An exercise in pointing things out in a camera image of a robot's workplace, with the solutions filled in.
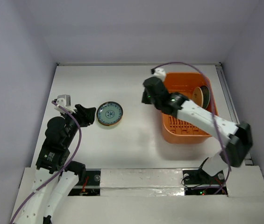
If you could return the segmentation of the blue floral plate brown rim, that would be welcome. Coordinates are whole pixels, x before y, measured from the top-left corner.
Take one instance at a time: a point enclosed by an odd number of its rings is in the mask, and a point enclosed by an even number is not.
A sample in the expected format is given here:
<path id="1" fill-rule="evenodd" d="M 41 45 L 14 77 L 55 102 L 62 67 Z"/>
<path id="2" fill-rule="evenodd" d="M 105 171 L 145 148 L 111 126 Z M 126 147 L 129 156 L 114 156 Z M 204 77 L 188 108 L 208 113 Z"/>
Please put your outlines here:
<path id="1" fill-rule="evenodd" d="M 101 104 L 96 112 L 96 118 L 100 124 L 116 124 L 123 117 L 122 106 L 114 101 Z"/>

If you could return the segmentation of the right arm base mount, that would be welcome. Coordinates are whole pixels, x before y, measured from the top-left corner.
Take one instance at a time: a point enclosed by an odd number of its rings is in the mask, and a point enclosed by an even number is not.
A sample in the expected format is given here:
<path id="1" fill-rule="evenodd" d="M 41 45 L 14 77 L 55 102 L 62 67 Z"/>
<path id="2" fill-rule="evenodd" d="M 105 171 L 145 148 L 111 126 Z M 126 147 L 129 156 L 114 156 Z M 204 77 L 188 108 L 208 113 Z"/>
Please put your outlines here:
<path id="1" fill-rule="evenodd" d="M 228 195 L 223 171 L 201 177 L 197 169 L 184 169 L 181 184 L 186 196 Z"/>

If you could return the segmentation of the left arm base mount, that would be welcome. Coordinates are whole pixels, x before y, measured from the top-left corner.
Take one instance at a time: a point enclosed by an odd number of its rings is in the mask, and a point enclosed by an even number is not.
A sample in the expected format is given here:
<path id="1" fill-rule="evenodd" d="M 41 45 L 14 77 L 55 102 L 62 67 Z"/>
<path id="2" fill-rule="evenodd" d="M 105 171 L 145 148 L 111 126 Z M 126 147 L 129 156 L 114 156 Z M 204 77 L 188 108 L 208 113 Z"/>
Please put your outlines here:
<path id="1" fill-rule="evenodd" d="M 78 182 L 68 196 L 100 196 L 100 169 L 87 169 L 84 180 Z"/>

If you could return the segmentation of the dark patterned plate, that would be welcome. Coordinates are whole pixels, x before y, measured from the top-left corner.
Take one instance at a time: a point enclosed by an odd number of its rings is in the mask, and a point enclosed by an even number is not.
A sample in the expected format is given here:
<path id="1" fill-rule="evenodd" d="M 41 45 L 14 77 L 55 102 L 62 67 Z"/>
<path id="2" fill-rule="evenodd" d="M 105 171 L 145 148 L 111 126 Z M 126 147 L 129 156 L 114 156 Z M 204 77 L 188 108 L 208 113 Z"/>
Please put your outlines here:
<path id="1" fill-rule="evenodd" d="M 203 85 L 200 87 L 202 94 L 203 94 L 203 105 L 202 108 L 207 109 L 209 103 L 210 103 L 210 99 L 211 99 L 211 94 L 210 94 L 210 90 L 206 85 Z"/>

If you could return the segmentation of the orange dish rack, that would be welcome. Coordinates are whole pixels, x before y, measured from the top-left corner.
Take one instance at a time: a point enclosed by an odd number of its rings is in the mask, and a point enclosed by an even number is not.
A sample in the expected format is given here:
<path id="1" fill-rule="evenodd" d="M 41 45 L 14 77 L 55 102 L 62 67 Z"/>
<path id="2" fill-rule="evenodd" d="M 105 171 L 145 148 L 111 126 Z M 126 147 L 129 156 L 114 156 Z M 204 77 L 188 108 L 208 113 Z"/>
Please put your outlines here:
<path id="1" fill-rule="evenodd" d="M 169 72 L 164 84 L 170 93 L 179 92 L 190 99 L 195 88 L 211 86 L 209 79 L 197 72 Z M 172 144 L 199 144 L 211 137 L 194 125 L 166 114 L 162 114 L 162 135 Z"/>

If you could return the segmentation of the orange plate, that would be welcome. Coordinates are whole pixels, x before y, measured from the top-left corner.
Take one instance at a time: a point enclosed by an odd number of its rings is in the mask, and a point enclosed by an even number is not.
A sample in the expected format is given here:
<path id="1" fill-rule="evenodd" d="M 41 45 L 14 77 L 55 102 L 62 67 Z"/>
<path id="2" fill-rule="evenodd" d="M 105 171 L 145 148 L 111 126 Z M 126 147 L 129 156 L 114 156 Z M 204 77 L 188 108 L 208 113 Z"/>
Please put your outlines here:
<path id="1" fill-rule="evenodd" d="M 114 126 L 117 126 L 118 124 L 101 124 L 102 126 L 104 127 L 114 127 Z"/>

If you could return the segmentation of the aluminium rail right side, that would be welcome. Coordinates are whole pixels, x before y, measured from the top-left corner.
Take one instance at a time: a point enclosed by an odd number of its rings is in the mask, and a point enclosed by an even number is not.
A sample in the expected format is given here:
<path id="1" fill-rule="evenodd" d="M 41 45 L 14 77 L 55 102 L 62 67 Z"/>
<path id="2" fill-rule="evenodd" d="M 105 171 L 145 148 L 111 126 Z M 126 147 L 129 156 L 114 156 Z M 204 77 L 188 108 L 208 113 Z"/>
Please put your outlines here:
<path id="1" fill-rule="evenodd" d="M 222 91 L 223 91 L 223 94 L 225 97 L 225 101 L 227 103 L 227 107 L 228 107 L 228 111 L 230 114 L 231 121 L 233 121 L 235 123 L 240 123 L 239 118 L 237 116 L 236 109 L 235 109 L 235 105 L 233 103 L 233 99 L 231 97 L 229 87 L 228 87 L 228 84 L 227 84 L 227 81 L 226 81 L 226 78 L 224 75 L 223 66 L 221 63 L 219 63 L 215 67 L 216 67 L 217 75 L 218 75 L 218 78 L 219 78 L 219 81 L 221 84 L 221 88 L 222 88 Z M 249 133 L 247 137 L 250 138 L 250 141 L 253 144 L 251 127 L 249 127 L 247 131 Z M 251 151 L 251 149 L 248 150 L 248 154 L 246 155 L 246 157 L 243 161 L 246 166 L 254 166 L 252 157 L 250 155 L 250 151 Z"/>

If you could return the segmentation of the brown rimmed plate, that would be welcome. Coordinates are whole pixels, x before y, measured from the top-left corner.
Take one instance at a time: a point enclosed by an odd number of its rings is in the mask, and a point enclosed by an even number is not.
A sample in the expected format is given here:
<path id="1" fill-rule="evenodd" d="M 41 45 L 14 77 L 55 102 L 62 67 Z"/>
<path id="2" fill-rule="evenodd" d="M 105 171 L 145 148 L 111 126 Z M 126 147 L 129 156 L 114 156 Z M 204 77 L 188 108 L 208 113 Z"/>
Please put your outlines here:
<path id="1" fill-rule="evenodd" d="M 202 89 L 200 87 L 196 87 L 193 90 L 192 101 L 195 104 L 197 104 L 198 106 L 203 107 L 203 104 L 204 104 L 204 96 L 203 96 Z"/>

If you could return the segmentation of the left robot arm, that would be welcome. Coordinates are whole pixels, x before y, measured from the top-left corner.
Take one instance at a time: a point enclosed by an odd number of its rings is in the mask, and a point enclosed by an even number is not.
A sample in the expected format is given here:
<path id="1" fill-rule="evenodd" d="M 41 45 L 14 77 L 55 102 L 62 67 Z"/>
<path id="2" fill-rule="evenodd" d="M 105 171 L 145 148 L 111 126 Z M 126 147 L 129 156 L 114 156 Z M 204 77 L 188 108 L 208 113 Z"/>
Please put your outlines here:
<path id="1" fill-rule="evenodd" d="M 81 128 L 93 124 L 96 109 L 52 103 L 61 115 L 47 123 L 31 193 L 12 216 L 12 224 L 53 224 L 70 191 L 86 178 L 85 164 L 73 160 L 76 153 L 69 146 L 77 133 L 82 134 Z"/>

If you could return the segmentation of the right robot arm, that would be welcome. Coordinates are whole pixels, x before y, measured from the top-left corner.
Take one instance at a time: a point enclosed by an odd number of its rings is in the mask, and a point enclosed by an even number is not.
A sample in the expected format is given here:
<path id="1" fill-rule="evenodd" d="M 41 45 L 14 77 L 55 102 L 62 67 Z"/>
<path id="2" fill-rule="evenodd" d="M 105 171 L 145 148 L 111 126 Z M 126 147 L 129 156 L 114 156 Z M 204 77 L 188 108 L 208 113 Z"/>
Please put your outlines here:
<path id="1" fill-rule="evenodd" d="M 188 122 L 219 141 L 221 150 L 200 165 L 197 177 L 203 183 L 225 169 L 240 167 L 253 146 L 251 126 L 222 119 L 195 104 L 185 95 L 169 93 L 163 81 L 150 77 L 143 82 L 142 103 L 151 104 L 162 113 Z"/>

